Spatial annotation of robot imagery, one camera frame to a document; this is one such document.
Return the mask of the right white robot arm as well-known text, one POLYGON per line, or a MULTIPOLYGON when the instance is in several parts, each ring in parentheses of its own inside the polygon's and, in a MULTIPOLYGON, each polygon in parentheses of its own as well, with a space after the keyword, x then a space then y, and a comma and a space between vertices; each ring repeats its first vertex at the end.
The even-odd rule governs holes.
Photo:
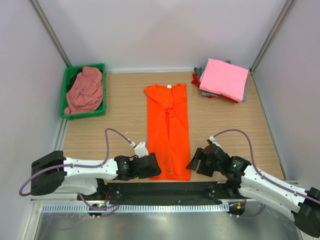
POLYGON ((186 166, 198 174, 213 176, 219 172, 227 178, 225 192, 231 198, 239 195, 256 200, 282 213, 305 234, 320 236, 320 191, 304 189, 255 167, 239 156, 229 156, 219 145, 198 148, 186 166))

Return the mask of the orange t shirt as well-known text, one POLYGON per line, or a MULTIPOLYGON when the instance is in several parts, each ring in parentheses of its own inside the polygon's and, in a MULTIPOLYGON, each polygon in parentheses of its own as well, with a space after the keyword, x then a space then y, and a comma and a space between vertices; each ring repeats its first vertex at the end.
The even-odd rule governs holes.
POLYGON ((187 85, 151 85, 147 98, 147 147, 155 153, 161 173, 154 181, 189 181, 191 160, 187 85))

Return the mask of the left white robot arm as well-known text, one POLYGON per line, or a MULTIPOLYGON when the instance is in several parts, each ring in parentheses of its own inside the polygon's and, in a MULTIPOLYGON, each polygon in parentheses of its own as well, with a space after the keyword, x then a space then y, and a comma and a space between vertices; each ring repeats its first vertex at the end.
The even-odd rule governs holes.
POLYGON ((57 150, 32 163, 30 194, 81 193, 101 200, 106 194, 104 180, 146 179, 158 176, 161 172, 153 152, 144 156, 118 155, 103 163, 65 157, 63 151, 57 150))

